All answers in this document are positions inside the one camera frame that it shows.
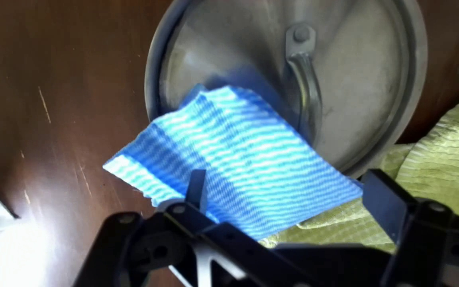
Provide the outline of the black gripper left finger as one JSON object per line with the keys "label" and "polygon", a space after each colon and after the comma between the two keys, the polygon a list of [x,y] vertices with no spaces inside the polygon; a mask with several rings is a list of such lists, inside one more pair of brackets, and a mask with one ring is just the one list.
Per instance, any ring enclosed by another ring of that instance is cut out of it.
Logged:
{"label": "black gripper left finger", "polygon": [[185,202],[198,211],[206,209],[206,171],[194,170],[190,178]]}

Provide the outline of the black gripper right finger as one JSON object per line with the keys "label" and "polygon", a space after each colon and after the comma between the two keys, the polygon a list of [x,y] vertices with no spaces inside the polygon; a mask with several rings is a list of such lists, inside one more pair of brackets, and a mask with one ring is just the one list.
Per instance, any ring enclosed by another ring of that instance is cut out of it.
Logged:
{"label": "black gripper right finger", "polygon": [[365,209],[386,232],[392,243],[403,237],[406,219],[416,209],[417,202],[395,181],[379,170],[370,170],[362,178]]}

